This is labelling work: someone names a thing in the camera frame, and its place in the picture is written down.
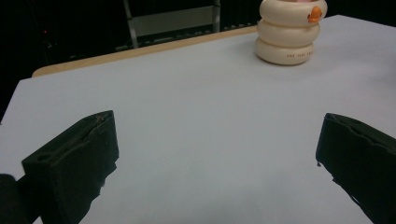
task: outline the cream container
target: cream container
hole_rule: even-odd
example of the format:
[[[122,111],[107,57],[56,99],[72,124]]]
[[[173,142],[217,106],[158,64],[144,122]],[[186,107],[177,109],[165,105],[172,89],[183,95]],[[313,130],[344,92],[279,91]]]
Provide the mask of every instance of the cream container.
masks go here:
[[[318,22],[327,12],[324,0],[263,0],[258,22],[256,53],[270,63],[306,62],[314,52]]]

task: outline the wooden table edge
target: wooden table edge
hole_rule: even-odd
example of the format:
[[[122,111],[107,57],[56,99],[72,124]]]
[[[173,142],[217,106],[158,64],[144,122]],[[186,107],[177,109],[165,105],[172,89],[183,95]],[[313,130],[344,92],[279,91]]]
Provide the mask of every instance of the wooden table edge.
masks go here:
[[[236,35],[245,35],[257,32],[256,26],[249,26],[245,28],[235,29],[226,32],[215,33],[211,35],[201,35],[193,38],[182,39],[178,41],[168,42],[159,45],[153,45],[149,47],[144,47],[141,49],[129,49],[121,52],[101,55],[97,57],[82,59],[78,61],[68,62],[68,63],[58,63],[49,66],[45,66],[35,70],[32,77],[41,77],[45,75],[50,75],[53,73],[78,69],[82,67],[97,65],[101,63],[111,63],[118,60],[129,59],[133,57],[138,57],[150,53],[161,52],[169,49],[177,49],[182,47],[187,47],[190,45],[205,43],[212,40],[227,38]]]

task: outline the white table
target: white table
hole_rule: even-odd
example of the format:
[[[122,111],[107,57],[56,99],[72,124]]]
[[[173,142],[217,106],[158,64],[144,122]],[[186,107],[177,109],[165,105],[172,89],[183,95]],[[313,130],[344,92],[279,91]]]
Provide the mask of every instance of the white table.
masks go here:
[[[118,169],[81,223],[371,223],[315,152],[327,112],[396,136],[396,29],[330,17],[298,66],[260,60],[256,37],[21,81],[1,173],[22,177],[22,159],[112,109]]]

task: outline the white surface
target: white surface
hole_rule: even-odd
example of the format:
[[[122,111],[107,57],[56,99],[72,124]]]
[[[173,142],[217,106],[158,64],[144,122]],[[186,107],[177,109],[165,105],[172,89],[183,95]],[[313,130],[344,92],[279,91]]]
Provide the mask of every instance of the white surface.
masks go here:
[[[81,223],[371,223],[318,168],[325,113],[396,136],[396,29],[321,22],[316,52],[278,66],[257,34],[26,79],[0,126],[0,171],[112,109],[120,158]]]

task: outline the dark floor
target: dark floor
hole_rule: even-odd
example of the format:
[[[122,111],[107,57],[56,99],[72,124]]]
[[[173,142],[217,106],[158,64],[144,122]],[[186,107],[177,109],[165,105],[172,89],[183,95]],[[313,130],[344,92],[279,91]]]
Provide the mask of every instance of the dark floor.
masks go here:
[[[130,0],[130,5],[135,15],[141,15],[169,10],[172,6],[177,6],[176,9],[195,6],[204,1],[207,0],[169,0],[165,4],[163,0]],[[261,0],[221,1],[220,29],[254,25],[260,18],[260,3]],[[341,14],[396,26],[396,13],[389,6],[390,0],[327,0],[327,3],[327,16]],[[0,28],[0,120],[18,82],[29,78],[37,68],[131,47],[121,0],[2,0]]]

